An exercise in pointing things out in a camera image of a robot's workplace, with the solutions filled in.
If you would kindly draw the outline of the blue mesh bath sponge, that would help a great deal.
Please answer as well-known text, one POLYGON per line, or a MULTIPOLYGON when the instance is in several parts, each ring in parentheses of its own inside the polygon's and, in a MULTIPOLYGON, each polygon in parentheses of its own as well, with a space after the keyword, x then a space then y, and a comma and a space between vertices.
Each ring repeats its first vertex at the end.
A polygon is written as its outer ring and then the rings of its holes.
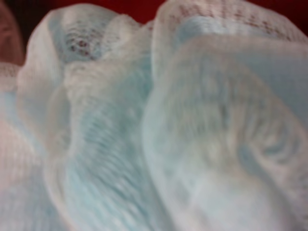
POLYGON ((51 11, 0 64, 0 228, 307 230, 307 36, 244 0, 51 11))

